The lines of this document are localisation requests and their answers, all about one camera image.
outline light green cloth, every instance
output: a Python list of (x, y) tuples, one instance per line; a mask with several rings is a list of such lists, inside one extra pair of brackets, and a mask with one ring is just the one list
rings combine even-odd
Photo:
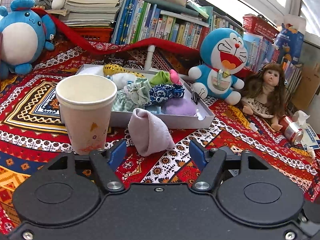
[(170, 80), (169, 72), (161, 70), (150, 80), (151, 87), (154, 87), (156, 85), (161, 85), (161, 84), (168, 84), (168, 85), (173, 84)]
[(137, 78), (117, 92), (112, 105), (112, 111), (132, 112), (135, 108), (144, 109), (144, 104), (150, 101), (150, 84), (147, 78)]

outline metal screw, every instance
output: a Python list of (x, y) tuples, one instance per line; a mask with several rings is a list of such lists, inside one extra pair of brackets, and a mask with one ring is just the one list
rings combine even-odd
[(108, 189), (117, 190), (122, 187), (122, 184), (118, 181), (111, 181), (107, 184)]
[(22, 233), (22, 237), (25, 239), (25, 240), (32, 240), (33, 239), (33, 234), (30, 233), (29, 231), (24, 231)]
[(155, 192), (163, 192), (164, 188), (163, 187), (156, 187)]
[(295, 232), (292, 232), (292, 231), (285, 234), (285, 240), (293, 240), (295, 239), (295, 237), (296, 237), (296, 234)]
[(198, 181), (195, 183), (195, 188), (199, 190), (205, 190), (210, 187), (210, 184), (205, 181)]

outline paper cup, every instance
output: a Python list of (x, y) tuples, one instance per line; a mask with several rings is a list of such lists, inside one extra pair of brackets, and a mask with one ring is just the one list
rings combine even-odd
[(76, 153), (105, 147), (116, 92), (116, 84), (98, 75), (74, 75), (57, 84), (60, 115)]

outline plush toy ear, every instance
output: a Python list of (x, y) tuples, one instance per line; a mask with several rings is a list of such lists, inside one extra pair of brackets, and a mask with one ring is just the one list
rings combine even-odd
[(0, 6), (0, 15), (3, 17), (8, 15), (8, 10), (5, 6)]
[(35, 5), (34, 0), (13, 0), (10, 4), (12, 11), (29, 10)]

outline doraemon plush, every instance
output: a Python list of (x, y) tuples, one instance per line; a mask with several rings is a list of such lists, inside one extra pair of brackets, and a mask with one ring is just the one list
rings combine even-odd
[(243, 88), (244, 82), (233, 74), (245, 66), (248, 58), (242, 37), (229, 28), (216, 29), (204, 38), (200, 55), (204, 64), (189, 70), (189, 77), (195, 80), (195, 92), (202, 99), (209, 95), (229, 105), (237, 104), (241, 95), (233, 88)]
[(34, 0), (13, 0), (10, 4), (12, 12), (8, 14), (5, 6), (0, 6), (2, 32), (2, 51), (0, 63), (0, 80), (6, 79), (9, 69), (13, 73), (28, 74), (34, 62), (45, 47), (54, 50), (52, 40), (56, 27), (49, 15), (40, 18), (30, 10)]

